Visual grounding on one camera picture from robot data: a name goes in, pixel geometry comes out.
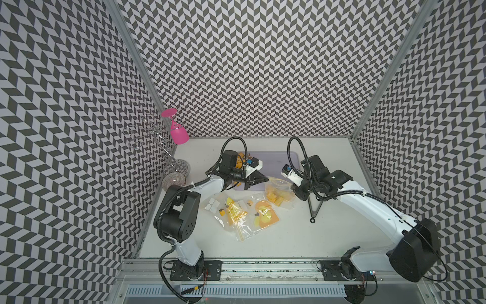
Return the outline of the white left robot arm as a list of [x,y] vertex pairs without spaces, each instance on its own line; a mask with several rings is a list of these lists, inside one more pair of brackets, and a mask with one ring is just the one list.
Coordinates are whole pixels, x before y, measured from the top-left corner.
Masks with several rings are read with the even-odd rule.
[[262,160],[227,150],[220,154],[202,181],[189,186],[170,186],[153,218],[158,238],[170,244],[170,252],[176,252],[181,263],[191,267],[198,264],[203,251],[189,238],[196,227],[199,204],[234,184],[242,183],[247,190],[269,181],[260,172],[262,168]]

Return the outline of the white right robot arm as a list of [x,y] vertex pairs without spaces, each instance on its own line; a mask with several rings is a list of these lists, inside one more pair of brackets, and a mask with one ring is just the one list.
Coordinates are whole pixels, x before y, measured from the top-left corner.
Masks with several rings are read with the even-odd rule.
[[289,164],[281,172],[292,181],[291,190],[300,200],[308,200],[312,193],[337,199],[372,222],[391,241],[389,246],[350,248],[337,264],[343,279],[354,281],[365,273],[395,271],[407,281],[419,282],[440,260],[438,229],[430,219],[418,221],[398,211],[366,191],[349,174],[330,172],[316,155],[301,164],[301,173]]

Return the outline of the steel black-tipped tongs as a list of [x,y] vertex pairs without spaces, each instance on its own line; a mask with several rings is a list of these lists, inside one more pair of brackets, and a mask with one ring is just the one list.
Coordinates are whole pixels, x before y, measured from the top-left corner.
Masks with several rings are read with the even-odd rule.
[[321,209],[321,206],[323,205],[323,201],[317,200],[318,205],[316,208],[313,207],[313,201],[311,199],[311,195],[308,196],[307,198],[307,203],[308,203],[308,208],[310,211],[310,222],[314,224],[316,222],[316,217]]

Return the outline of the clear resealable bag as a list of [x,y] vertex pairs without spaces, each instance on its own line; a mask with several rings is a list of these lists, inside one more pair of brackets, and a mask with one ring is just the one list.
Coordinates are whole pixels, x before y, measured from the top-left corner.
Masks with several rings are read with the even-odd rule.
[[265,197],[273,205],[287,210],[294,207],[294,200],[296,195],[291,190],[292,183],[283,179],[270,177],[265,185]]

